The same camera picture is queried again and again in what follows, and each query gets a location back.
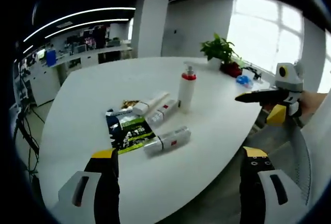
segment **person's hand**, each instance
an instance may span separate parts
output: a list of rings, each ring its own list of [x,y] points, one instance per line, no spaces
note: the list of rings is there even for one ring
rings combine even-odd
[[[327,94],[303,91],[300,97],[302,115],[314,114],[323,102],[326,95]],[[274,105],[266,104],[263,106],[263,108],[267,111],[271,111],[274,108]]]

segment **potted plant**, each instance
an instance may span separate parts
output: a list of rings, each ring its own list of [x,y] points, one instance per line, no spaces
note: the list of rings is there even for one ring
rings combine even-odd
[[[220,69],[232,77],[242,74],[239,65],[231,59],[233,54],[238,56],[231,48],[231,46],[234,46],[233,43],[220,38],[218,34],[214,33],[214,40],[203,42],[201,46],[200,51],[207,56],[209,66]]]

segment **red pot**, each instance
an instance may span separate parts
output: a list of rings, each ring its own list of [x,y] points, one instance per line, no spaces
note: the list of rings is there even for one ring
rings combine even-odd
[[[232,76],[233,78],[236,78],[242,74],[242,70],[239,68],[239,64],[236,62],[221,64],[220,70],[225,74]]]

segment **green leaves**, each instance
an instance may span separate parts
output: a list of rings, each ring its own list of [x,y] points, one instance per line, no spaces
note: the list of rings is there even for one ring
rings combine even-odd
[[[234,46],[233,43],[227,42],[226,39],[220,38],[218,34],[214,33],[214,40],[201,43],[200,51],[207,56],[208,61],[215,57],[224,63],[230,63],[232,54],[236,54],[230,45]]]

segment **blue object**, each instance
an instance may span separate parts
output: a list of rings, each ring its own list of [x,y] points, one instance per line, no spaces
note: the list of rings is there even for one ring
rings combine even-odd
[[[236,78],[236,82],[247,87],[247,88],[252,88],[253,87],[253,82],[250,80],[248,76],[241,75]]]
[[[56,64],[56,54],[55,50],[46,52],[46,64],[48,67]]]

